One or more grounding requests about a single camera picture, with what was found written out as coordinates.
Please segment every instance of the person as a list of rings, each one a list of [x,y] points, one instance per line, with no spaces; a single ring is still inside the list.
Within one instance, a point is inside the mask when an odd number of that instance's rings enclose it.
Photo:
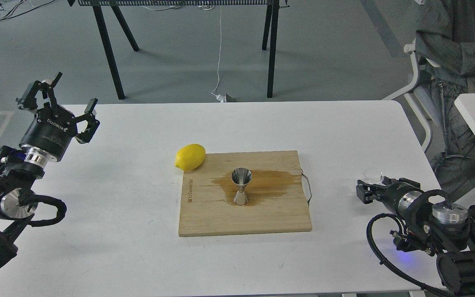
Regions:
[[[475,136],[454,106],[460,94],[475,93],[475,0],[426,0],[415,50],[440,64],[426,65],[445,142],[445,151],[430,165],[441,188],[456,201],[475,187]]]

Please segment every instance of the white cable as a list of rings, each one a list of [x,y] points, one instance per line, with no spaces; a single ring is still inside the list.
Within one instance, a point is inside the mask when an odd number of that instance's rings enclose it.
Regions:
[[[169,10],[169,9],[179,9],[179,8],[181,8],[180,5],[175,5],[175,6],[172,5],[168,8],[164,8],[164,9],[152,9],[152,8],[147,7],[147,6],[140,6],[140,7],[144,7],[145,9],[149,9],[151,11],[166,11],[166,10]]]
[[[199,5],[199,8],[202,8],[204,11],[211,11],[215,8],[215,5]]]
[[[219,60],[217,62],[217,85],[215,86],[215,89],[210,92],[210,94],[214,95],[217,98],[217,95],[214,94],[215,90],[219,87],[219,82],[221,82],[221,77],[219,76],[219,65],[221,64],[221,46],[223,45],[223,28],[222,28],[222,22],[221,19],[223,18],[223,6],[219,6],[220,12],[219,12]]]

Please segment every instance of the spilled liquid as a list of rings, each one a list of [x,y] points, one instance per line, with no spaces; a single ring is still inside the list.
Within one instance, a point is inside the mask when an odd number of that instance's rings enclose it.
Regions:
[[[286,171],[273,170],[251,170],[252,180],[245,188],[248,203],[245,207],[260,204],[262,201],[281,197],[287,193],[287,188],[295,184],[301,184],[300,175],[291,175]],[[219,185],[225,192],[226,202],[230,205],[234,203],[234,196],[237,192],[237,186],[231,178],[232,172],[229,171],[223,177],[212,179],[213,184]]]

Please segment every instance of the chair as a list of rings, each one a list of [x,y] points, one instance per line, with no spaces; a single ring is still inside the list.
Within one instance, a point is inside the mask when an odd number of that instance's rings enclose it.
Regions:
[[[405,45],[403,50],[404,53],[409,53],[413,73],[409,75],[409,83],[406,86],[386,96],[383,100],[394,100],[399,96],[404,95],[407,103],[415,113],[415,116],[419,120],[420,124],[423,126],[426,136],[421,144],[421,147],[426,152],[432,141],[432,128],[426,119],[426,116],[417,105],[413,95],[416,96],[418,102],[421,104],[421,107],[423,107],[430,120],[432,120],[438,127],[442,128],[443,120],[441,113],[435,107],[430,94],[430,89],[428,88],[431,81],[431,75],[421,69],[421,66],[425,65],[426,62],[432,64],[434,67],[440,67],[440,65],[432,60],[419,57],[419,55],[415,52],[415,39],[410,45]]]

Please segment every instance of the black table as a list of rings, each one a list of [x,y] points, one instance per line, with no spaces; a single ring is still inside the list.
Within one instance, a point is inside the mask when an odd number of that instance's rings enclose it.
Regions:
[[[75,0],[68,0],[72,6]],[[186,5],[186,6],[198,6],[198,5],[267,5],[265,27],[263,31],[263,42],[261,45],[262,50],[266,50],[267,41],[269,39],[269,27],[270,27],[270,56],[269,56],[269,77],[267,83],[267,98],[272,98],[272,88],[274,85],[274,68],[276,58],[276,38],[277,38],[277,19],[280,9],[280,0],[78,0],[80,6],[92,6],[94,11],[94,17],[96,18],[96,24],[98,25],[98,31],[100,31],[100,37],[102,38],[102,44],[106,51],[106,57],[111,70],[111,76],[113,77],[113,83],[117,90],[118,99],[126,99],[122,83],[120,82],[120,75],[118,74],[117,64],[115,62],[115,56],[113,55],[113,49],[111,48],[111,41],[106,28],[106,23],[102,14],[102,6],[110,6],[113,9],[113,13],[117,17],[120,26],[124,30],[126,37],[134,51],[138,51],[139,47],[135,41],[132,32],[130,31],[124,16],[122,15],[119,6],[162,6],[162,5]]]

